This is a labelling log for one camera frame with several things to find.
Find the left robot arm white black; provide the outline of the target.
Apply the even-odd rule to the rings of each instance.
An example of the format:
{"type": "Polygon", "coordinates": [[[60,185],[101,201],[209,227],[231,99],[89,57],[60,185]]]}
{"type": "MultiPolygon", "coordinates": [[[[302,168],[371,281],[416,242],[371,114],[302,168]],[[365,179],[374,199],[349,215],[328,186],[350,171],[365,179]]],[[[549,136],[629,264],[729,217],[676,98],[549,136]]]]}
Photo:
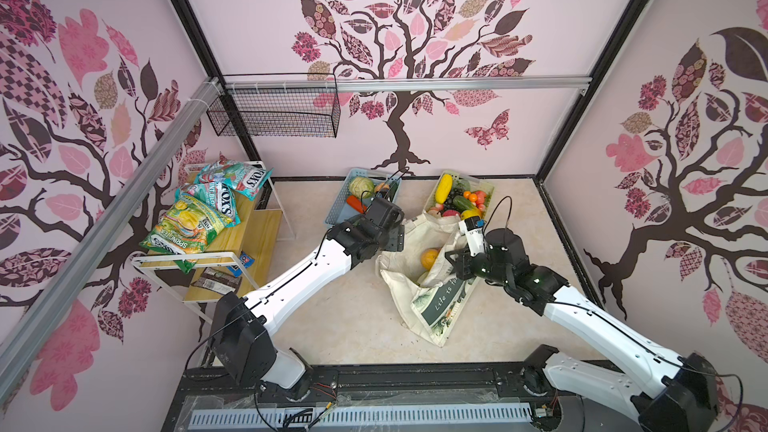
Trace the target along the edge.
{"type": "Polygon", "coordinates": [[[208,342],[234,382],[247,387],[266,381],[302,393],[309,366],[277,348],[272,334],[324,286],[383,251],[402,222],[397,212],[387,219],[359,215],[337,224],[315,250],[274,281],[242,297],[224,295],[208,342]]]}

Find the cream canvas grocery tote bag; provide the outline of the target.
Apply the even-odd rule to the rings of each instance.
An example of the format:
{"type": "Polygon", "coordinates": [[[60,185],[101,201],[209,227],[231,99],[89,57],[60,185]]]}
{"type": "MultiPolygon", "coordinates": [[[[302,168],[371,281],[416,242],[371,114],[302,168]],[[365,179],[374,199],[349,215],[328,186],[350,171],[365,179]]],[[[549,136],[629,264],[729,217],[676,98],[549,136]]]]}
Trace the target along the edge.
{"type": "Polygon", "coordinates": [[[376,259],[376,271],[406,328],[438,347],[448,341],[476,287],[474,279],[458,279],[445,259],[446,252],[467,246],[459,222],[456,217],[422,213],[404,223],[403,251],[383,252],[376,259]],[[420,256],[430,248],[439,249],[440,254],[432,269],[425,271],[420,256]]]}

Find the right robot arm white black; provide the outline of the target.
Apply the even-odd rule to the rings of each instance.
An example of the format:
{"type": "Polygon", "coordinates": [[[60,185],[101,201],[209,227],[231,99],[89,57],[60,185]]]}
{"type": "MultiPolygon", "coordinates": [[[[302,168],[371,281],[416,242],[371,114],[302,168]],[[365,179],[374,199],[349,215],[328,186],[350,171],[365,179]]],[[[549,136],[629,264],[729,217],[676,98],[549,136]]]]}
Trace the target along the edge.
{"type": "Polygon", "coordinates": [[[531,395],[572,392],[636,422],[644,431],[707,431],[718,416],[716,371],[703,356],[683,357],[602,311],[551,269],[502,249],[445,255],[460,279],[481,278],[519,304],[580,337],[612,363],[576,360],[541,345],[518,381],[531,395]]]}

